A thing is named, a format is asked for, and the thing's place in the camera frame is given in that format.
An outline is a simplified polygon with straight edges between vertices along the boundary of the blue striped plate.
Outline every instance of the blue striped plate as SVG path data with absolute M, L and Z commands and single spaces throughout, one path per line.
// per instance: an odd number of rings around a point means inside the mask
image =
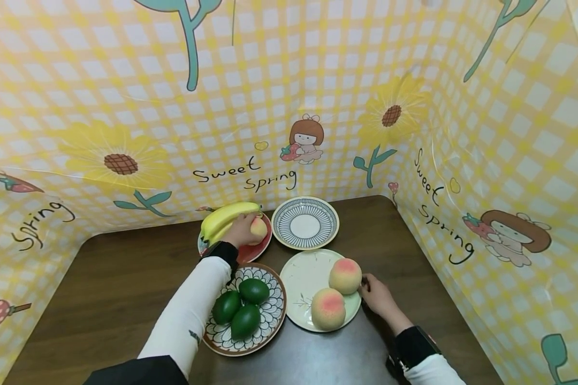
M 334 239 L 339 226 L 334 207 L 314 196 L 289 199 L 272 215 L 272 232 L 276 239 L 296 250 L 325 246 Z

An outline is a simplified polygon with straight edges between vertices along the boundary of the banana bunch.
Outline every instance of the banana bunch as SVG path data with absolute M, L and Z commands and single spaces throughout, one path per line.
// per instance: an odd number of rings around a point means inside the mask
M 201 239 L 208 244 L 218 242 L 229 230 L 233 220 L 240 214 L 259 211 L 259 204 L 252 202 L 237 202 L 223 206 L 205 217 L 201 223 Z

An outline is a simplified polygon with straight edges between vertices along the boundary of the white plate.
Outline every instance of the white plate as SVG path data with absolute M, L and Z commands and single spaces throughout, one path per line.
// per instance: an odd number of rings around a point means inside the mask
M 334 207 L 314 196 L 298 196 L 281 205 L 272 215 L 272 232 L 287 247 L 314 250 L 330 243 L 338 234 Z
M 303 251 L 287 261 L 280 272 L 280 279 L 285 284 L 287 316 L 294 324 L 311 332 L 325 333 L 313 324 L 310 315 L 310 304 L 314 295 L 321 289 L 329 287 L 328 280 L 334 263 L 345 258 L 335 251 L 319 249 Z M 358 293 L 345 296 L 345 323 L 348 324 L 358 314 L 362 298 Z
M 235 272 L 235 279 L 220 291 L 219 296 L 228 290 L 237 291 L 242 281 L 249 278 L 264 281 L 270 289 L 270 297 L 259 306 L 260 327 L 253 336 L 243 341 L 234 341 L 231 339 L 231 324 L 217 325 L 210 315 L 203 341 L 213 352 L 221 356 L 240 357 L 256 352 L 272 341 L 285 320 L 286 289 L 278 274 L 265 265 L 248 263 L 240 266 Z

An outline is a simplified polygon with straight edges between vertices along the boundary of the plate with floral pattern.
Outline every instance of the plate with floral pattern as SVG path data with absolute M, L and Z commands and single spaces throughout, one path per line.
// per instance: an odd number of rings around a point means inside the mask
M 241 265 L 235 272 L 235 279 L 220 291 L 219 296 L 228 290 L 237 290 L 243 280 L 250 278 L 264 281 L 270 289 L 270 297 L 259 306 L 260 327 L 246 340 L 234 341 L 231 338 L 231 324 L 218 325 L 210 315 L 203 341 L 213 352 L 221 356 L 240 357 L 256 352 L 272 340 L 285 320 L 285 286 L 280 276 L 265 265 L 257 263 Z

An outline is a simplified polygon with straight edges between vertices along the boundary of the brown table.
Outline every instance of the brown table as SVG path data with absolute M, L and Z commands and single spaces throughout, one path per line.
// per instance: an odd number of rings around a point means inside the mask
M 341 226 L 327 248 L 385 281 L 399 306 L 435 338 L 467 384 L 500 385 L 391 202 L 370 196 L 332 205 Z M 199 224 L 87 241 L 5 384 L 79 385 L 96 368 L 136 357 L 164 305 L 196 264 Z M 257 262 L 280 272 L 295 253 L 272 239 Z M 329 334 L 306 332 L 286 319 L 276 337 L 250 356 L 221 357 L 201 345 L 191 384 L 395 384 L 384 365 L 386 338 L 389 331 L 364 310 Z

